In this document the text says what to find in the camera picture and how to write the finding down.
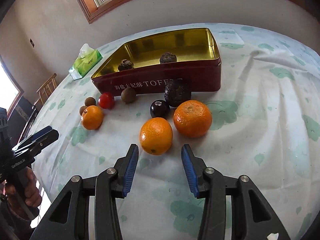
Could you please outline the person's left hand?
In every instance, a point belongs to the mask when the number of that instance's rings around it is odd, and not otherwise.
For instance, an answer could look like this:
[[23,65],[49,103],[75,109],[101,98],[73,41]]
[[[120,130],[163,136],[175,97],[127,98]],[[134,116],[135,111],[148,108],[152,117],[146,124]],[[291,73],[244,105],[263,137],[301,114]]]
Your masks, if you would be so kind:
[[[42,197],[40,196],[39,189],[36,187],[36,177],[31,168],[27,167],[25,177],[28,178],[28,183],[24,189],[25,204],[29,207],[38,207],[42,202]],[[5,184],[5,192],[11,211],[22,219],[30,220],[16,198],[14,185],[8,183],[8,181]]]

